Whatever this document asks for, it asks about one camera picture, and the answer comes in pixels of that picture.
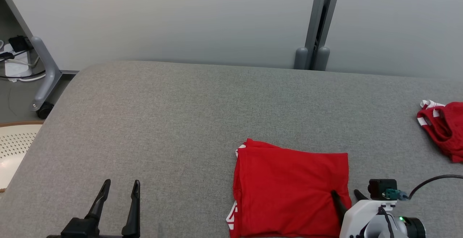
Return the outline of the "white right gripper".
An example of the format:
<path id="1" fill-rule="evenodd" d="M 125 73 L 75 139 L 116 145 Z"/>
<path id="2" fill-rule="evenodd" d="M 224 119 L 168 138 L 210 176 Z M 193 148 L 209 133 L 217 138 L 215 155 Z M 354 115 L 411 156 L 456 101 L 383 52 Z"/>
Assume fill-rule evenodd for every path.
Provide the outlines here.
<path id="1" fill-rule="evenodd" d="M 377 215 L 379 208 L 383 208 L 387 212 L 392 211 L 392 205 L 397 203 L 396 200 L 369 200 L 358 189 L 354 189 L 354 196 L 358 202 L 347 210 L 337 191 L 331 191 L 337 218 L 341 225 L 340 238 L 360 235 L 361 230 Z"/>

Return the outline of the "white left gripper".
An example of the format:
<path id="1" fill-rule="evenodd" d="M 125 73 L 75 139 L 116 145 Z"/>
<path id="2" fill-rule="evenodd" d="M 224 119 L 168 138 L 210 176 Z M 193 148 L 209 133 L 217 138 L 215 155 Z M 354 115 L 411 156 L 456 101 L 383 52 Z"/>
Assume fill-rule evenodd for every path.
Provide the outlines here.
<path id="1" fill-rule="evenodd" d="M 99 224 L 103 205 L 109 195 L 111 180 L 106 179 L 95 198 L 85 219 L 72 218 L 58 235 L 48 235 L 48 238 L 139 238 L 140 237 L 140 181 L 135 180 L 131 192 L 131 206 L 126 225 L 121 235 L 105 235 L 99 231 Z"/>

